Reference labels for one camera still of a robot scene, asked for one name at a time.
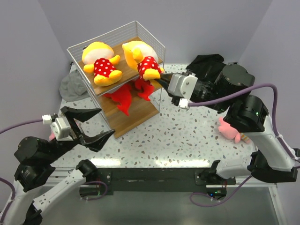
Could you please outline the red shark plush back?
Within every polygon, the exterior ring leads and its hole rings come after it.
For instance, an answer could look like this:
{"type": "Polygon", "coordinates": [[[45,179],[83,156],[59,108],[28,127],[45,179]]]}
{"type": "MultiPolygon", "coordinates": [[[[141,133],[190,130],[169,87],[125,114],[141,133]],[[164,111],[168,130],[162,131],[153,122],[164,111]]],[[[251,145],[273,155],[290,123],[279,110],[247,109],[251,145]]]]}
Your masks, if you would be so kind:
{"type": "Polygon", "coordinates": [[[137,95],[146,101],[150,101],[149,96],[155,90],[155,87],[150,83],[150,81],[144,80],[142,78],[137,78],[134,81],[134,85],[135,88],[139,91],[137,95]]]}

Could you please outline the red shark plush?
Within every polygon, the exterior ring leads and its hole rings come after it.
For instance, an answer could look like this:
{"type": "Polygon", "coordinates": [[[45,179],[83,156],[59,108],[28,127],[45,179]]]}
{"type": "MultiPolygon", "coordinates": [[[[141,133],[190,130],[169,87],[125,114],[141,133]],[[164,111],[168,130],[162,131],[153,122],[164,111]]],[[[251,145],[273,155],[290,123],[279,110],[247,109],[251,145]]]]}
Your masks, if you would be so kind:
{"type": "Polygon", "coordinates": [[[137,95],[146,101],[150,101],[149,96],[155,90],[155,87],[150,83],[150,81],[144,80],[142,78],[137,78],[134,81],[134,85],[135,88],[139,91],[137,95]]]}
{"type": "Polygon", "coordinates": [[[131,85],[124,84],[113,93],[106,93],[104,96],[110,98],[113,102],[118,103],[117,108],[126,116],[129,116],[129,108],[132,104],[131,85]]]}

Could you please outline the red shark plush front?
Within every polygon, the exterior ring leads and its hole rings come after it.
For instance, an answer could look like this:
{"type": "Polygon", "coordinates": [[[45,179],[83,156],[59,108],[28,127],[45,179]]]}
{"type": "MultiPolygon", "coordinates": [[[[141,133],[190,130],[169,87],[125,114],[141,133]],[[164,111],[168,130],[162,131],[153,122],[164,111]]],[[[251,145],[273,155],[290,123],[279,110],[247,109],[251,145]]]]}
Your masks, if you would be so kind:
{"type": "Polygon", "coordinates": [[[126,116],[129,116],[129,108],[132,104],[131,85],[124,84],[113,93],[106,93],[104,96],[110,98],[113,102],[118,103],[117,108],[126,116]]]}

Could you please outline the yellow plush red dotted dress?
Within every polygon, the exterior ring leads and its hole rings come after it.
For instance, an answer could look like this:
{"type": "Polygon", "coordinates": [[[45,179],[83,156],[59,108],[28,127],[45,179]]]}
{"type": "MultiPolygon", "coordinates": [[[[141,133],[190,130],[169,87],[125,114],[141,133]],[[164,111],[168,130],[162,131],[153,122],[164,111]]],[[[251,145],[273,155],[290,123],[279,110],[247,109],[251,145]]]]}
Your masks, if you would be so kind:
{"type": "Polygon", "coordinates": [[[110,86],[122,78],[122,71],[116,68],[120,56],[103,42],[93,42],[83,49],[83,70],[94,75],[93,81],[99,87],[110,86]]]}

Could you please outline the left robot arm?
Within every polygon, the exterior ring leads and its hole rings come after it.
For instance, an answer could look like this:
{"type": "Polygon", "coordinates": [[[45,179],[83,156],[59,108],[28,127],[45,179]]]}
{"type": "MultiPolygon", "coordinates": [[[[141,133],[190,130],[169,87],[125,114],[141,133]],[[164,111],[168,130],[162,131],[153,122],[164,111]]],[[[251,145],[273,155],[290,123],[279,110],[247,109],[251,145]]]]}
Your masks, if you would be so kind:
{"type": "Polygon", "coordinates": [[[114,130],[102,132],[96,136],[87,136],[78,122],[86,122],[101,112],[100,108],[74,109],[70,107],[61,108],[61,116],[43,115],[40,122],[51,127],[54,138],[45,140],[33,136],[23,138],[15,158],[19,166],[14,175],[14,182],[5,179],[11,188],[11,195],[0,213],[2,225],[39,225],[43,216],[65,195],[75,188],[98,183],[105,191],[97,198],[100,199],[108,192],[107,183],[98,180],[98,169],[88,159],[78,163],[75,169],[52,189],[37,196],[38,192],[55,171],[51,164],[71,151],[75,146],[81,145],[91,151],[99,152],[114,134],[114,130]]]}

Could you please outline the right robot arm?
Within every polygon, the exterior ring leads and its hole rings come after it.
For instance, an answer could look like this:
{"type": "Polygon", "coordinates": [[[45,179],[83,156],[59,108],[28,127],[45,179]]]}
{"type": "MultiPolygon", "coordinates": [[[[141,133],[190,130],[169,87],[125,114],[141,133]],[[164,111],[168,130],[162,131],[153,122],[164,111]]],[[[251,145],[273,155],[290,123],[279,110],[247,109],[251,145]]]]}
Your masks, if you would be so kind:
{"type": "Polygon", "coordinates": [[[236,176],[252,176],[266,183],[295,182],[299,149],[291,148],[276,128],[276,107],[269,111],[263,101],[251,94],[258,89],[255,77],[237,64],[225,65],[217,72],[207,69],[201,75],[191,70],[164,73],[157,78],[180,108],[205,106],[225,113],[224,122],[247,135],[256,151],[237,160],[216,160],[200,173],[202,180],[214,184],[236,176]]]}

